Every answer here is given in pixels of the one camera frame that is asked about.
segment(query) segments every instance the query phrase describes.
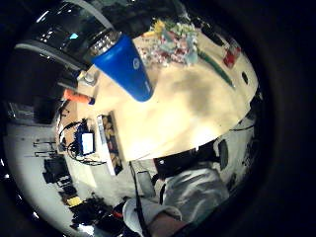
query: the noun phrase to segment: electronic device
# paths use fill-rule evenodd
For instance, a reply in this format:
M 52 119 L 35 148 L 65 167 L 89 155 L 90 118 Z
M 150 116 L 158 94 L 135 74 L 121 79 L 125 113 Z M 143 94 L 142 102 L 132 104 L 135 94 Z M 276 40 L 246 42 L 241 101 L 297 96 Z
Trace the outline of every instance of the electronic device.
M 86 119 L 82 119 L 74 136 L 78 156 L 86 156 L 95 152 L 94 132 L 89 130 Z

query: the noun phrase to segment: red object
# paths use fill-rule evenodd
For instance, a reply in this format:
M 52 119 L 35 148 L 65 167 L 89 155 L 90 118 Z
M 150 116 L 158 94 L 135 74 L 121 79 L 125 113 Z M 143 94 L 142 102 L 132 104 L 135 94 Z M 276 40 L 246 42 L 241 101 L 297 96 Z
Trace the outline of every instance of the red object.
M 237 42 L 232 42 L 230 44 L 229 49 L 227 50 L 227 54 L 224 57 L 224 63 L 228 68 L 233 68 L 239 55 L 241 52 L 241 48 Z

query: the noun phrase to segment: table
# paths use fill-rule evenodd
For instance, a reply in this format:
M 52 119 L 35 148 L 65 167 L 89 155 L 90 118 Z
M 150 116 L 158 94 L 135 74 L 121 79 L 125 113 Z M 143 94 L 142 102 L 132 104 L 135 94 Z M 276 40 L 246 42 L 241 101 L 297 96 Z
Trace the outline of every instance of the table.
M 140 46 L 145 42 L 137 38 L 134 43 Z M 91 127 L 97 138 L 95 156 L 100 156 L 97 116 L 113 112 L 119 149 L 125 161 L 180 153 L 224 134 L 250 110 L 258 79 L 244 53 L 233 69 L 228 69 L 222 62 L 225 55 L 223 47 L 202 33 L 198 35 L 198 43 L 199 48 L 208 53 L 231 78 L 235 90 L 209 64 L 199 59 L 193 66 L 172 63 L 169 67 L 147 68 L 154 95 L 149 101 L 139 103 L 106 74 L 92 66 L 89 73 L 97 74 L 96 86 L 79 84 L 78 91 L 95 97 L 96 104 L 90 106 L 70 102 L 67 108 L 70 114 L 62 118 L 61 123 L 91 119 Z M 248 84 L 242 72 L 246 73 Z

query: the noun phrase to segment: black chair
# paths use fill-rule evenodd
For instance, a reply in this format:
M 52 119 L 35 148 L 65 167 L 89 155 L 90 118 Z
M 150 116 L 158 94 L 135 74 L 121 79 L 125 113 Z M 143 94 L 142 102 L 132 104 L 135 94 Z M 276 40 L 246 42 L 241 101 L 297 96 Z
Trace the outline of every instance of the black chair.
M 56 183 L 61 188 L 65 188 L 72 184 L 68 167 L 63 158 L 44 160 L 43 165 L 46 172 L 42 174 L 48 184 Z

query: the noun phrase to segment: bottle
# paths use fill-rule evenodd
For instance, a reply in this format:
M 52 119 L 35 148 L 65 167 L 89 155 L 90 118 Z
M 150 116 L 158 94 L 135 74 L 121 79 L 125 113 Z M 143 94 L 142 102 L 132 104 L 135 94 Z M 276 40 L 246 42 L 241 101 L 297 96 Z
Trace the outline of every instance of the bottle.
M 233 68 L 241 52 L 241 47 L 234 39 L 231 40 L 229 49 L 224 57 L 224 63 L 228 68 Z
M 111 31 L 91 47 L 94 64 L 136 101 L 153 95 L 145 67 L 131 38 Z
M 63 93 L 63 97 L 69 101 L 85 103 L 85 104 L 89 104 L 89 105 L 94 105 L 96 102 L 96 100 L 93 97 L 89 97 L 89 96 L 80 94 L 80 93 L 75 92 L 75 91 L 70 90 L 70 89 L 65 89 L 65 91 Z

